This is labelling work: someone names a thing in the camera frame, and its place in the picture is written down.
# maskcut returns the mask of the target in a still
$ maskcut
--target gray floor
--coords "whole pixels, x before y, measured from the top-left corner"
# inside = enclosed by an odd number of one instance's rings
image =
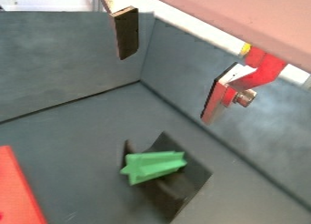
[[[167,131],[213,171],[179,224],[310,224],[311,215],[140,84],[0,126],[48,224],[166,223],[119,175],[123,143],[147,149]]]

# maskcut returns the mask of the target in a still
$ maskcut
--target black base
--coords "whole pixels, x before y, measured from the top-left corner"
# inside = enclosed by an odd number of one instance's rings
[[[162,178],[138,184],[136,187],[142,189],[148,199],[151,199],[166,219],[172,221],[210,179],[211,172],[203,168],[166,133],[160,134],[154,145],[144,152],[159,151],[183,151],[187,166]],[[132,153],[135,153],[135,150],[127,141],[122,168],[127,165],[126,155]]]

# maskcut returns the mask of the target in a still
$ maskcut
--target pink surface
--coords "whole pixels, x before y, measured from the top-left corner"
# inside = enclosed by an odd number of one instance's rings
[[[311,0],[160,0],[311,73]]]

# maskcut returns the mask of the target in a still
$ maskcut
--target red object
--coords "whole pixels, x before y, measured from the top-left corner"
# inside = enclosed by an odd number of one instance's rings
[[[0,224],[47,224],[11,147],[0,147]]]
[[[223,95],[223,100],[222,100],[226,107],[230,107],[230,105],[233,104],[234,99],[237,97],[237,93],[238,92],[235,91],[234,88],[227,87],[226,93]]]
[[[266,52],[261,48],[253,46],[246,57],[246,64],[257,68],[265,59],[265,55]]]
[[[266,54],[258,69],[234,80],[229,85],[237,90],[253,89],[277,80],[279,73],[285,69],[287,62],[275,56]]]

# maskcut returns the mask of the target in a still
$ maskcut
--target gray wall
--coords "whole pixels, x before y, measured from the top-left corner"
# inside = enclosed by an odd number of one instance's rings
[[[142,81],[310,208],[311,94],[279,79],[255,89],[249,108],[230,107],[209,127],[201,121],[213,80],[235,61],[156,20]]]
[[[154,22],[140,14],[140,49],[120,61],[106,13],[3,13],[0,121],[138,81]]]

